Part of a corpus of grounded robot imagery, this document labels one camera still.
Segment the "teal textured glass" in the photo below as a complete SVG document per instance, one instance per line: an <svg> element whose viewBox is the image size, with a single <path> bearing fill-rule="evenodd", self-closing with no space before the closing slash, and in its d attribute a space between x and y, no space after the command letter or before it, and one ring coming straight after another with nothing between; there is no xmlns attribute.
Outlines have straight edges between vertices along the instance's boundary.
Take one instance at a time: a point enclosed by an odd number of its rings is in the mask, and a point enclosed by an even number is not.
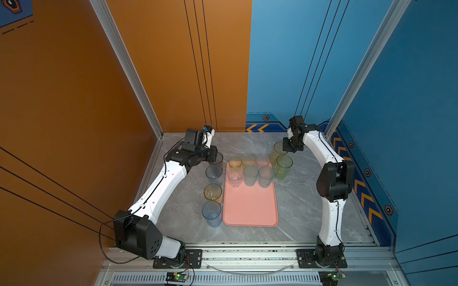
<svg viewBox="0 0 458 286"><path fill-rule="evenodd" d="M268 188L274 178L274 170L269 166L263 166L259 169L258 183L261 188Z"/></svg>
<svg viewBox="0 0 458 286"><path fill-rule="evenodd" d="M256 165L247 165L243 169L244 182L248 187L253 187L258 180L259 169Z"/></svg>

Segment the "smoky grey glass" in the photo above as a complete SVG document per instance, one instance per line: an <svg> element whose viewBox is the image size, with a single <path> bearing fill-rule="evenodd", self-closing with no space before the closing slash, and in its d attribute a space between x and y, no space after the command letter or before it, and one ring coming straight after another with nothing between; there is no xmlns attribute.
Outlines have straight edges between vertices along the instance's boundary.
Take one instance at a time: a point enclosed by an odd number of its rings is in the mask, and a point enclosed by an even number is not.
<svg viewBox="0 0 458 286"><path fill-rule="evenodd" d="M210 163L211 166L219 166L220 168L224 167L224 156L217 152L216 160L213 163Z"/></svg>

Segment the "tall yellow glass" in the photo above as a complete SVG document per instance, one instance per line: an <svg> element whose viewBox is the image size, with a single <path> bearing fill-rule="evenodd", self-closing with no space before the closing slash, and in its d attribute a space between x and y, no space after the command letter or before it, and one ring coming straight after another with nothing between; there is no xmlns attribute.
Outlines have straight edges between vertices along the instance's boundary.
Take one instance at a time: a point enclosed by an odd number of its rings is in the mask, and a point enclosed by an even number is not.
<svg viewBox="0 0 458 286"><path fill-rule="evenodd" d="M270 163L272 166L276 165L277 158L281 155L286 155L288 152L283 149L283 143L277 142L273 146L273 150L270 155Z"/></svg>

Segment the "pale pink clear glass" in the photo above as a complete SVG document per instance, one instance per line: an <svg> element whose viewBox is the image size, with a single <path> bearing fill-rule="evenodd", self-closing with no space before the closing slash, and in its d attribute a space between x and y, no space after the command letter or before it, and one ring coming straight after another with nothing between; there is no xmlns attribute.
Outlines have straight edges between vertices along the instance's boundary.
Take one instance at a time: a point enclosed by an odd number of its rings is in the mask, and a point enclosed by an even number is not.
<svg viewBox="0 0 458 286"><path fill-rule="evenodd" d="M262 168L270 165L270 157L266 155L256 156L256 165L258 168Z"/></svg>

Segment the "tall green glass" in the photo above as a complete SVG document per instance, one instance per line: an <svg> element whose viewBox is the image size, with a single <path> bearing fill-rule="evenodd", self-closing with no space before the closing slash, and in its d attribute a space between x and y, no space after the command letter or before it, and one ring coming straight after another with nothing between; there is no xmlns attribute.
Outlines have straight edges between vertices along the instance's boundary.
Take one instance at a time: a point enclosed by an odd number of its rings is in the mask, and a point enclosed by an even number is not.
<svg viewBox="0 0 458 286"><path fill-rule="evenodd" d="M278 180L283 180L289 174L293 160L288 155L281 155L276 159L275 174Z"/></svg>

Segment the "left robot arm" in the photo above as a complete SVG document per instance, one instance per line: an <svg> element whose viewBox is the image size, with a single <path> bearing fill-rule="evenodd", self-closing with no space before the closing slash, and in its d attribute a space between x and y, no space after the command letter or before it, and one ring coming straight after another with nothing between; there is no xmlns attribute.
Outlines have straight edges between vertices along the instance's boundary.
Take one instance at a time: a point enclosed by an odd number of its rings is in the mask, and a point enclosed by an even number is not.
<svg viewBox="0 0 458 286"><path fill-rule="evenodd" d="M174 267L186 258L184 242L163 235L156 224L163 207L191 168L201 162L216 161L218 149L212 145L215 130L205 125L188 129L164 156L163 167L147 191L129 208L113 219L117 248L147 260L166 259Z"/></svg>

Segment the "yellow-green short glass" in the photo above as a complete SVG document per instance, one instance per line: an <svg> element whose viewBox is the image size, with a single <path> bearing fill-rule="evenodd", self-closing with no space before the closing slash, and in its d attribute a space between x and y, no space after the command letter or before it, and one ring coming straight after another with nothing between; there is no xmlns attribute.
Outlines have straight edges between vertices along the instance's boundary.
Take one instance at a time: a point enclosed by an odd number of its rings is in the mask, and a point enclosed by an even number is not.
<svg viewBox="0 0 458 286"><path fill-rule="evenodd" d="M242 164L244 166L255 166L256 165L256 156L253 154L248 154L242 157Z"/></svg>

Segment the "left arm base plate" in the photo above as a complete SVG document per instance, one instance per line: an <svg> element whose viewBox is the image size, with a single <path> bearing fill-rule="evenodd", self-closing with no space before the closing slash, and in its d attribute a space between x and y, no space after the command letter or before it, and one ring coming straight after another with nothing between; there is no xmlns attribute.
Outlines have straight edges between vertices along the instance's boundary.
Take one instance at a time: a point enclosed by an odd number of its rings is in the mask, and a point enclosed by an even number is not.
<svg viewBox="0 0 458 286"><path fill-rule="evenodd" d="M200 269L202 265L202 249L185 249L180 251L176 258L156 258L153 262L154 269L185 269L187 267Z"/></svg>

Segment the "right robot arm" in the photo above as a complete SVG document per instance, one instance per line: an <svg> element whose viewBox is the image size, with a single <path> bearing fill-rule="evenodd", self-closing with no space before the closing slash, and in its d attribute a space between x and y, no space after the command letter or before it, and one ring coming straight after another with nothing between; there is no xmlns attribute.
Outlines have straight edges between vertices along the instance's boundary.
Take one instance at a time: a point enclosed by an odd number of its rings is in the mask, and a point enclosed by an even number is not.
<svg viewBox="0 0 458 286"><path fill-rule="evenodd" d="M333 265L344 257L342 241L343 211L353 187L355 166L331 147L317 125L308 125L302 116L289 119L287 137L283 138L283 149L290 153L311 150L322 167L316 182L317 192L322 198L322 226L315 250L316 262L322 266Z"/></svg>

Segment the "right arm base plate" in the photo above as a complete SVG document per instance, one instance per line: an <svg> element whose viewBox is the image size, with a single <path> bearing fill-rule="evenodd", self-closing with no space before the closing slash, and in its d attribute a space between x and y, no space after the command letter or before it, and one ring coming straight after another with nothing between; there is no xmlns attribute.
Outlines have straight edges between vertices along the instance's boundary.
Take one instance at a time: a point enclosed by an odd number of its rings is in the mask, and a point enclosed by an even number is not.
<svg viewBox="0 0 458 286"><path fill-rule="evenodd" d="M298 265L301 269L306 268L348 268L347 260L340 250L296 250Z"/></svg>

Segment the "clear short glass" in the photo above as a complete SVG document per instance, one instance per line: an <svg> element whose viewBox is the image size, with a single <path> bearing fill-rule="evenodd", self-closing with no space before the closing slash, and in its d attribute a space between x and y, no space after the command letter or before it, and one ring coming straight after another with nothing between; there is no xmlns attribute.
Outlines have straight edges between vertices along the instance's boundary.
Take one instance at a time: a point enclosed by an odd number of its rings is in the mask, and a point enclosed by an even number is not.
<svg viewBox="0 0 458 286"><path fill-rule="evenodd" d="M227 179L233 188L239 187L243 181L243 168L230 166L227 169Z"/></svg>

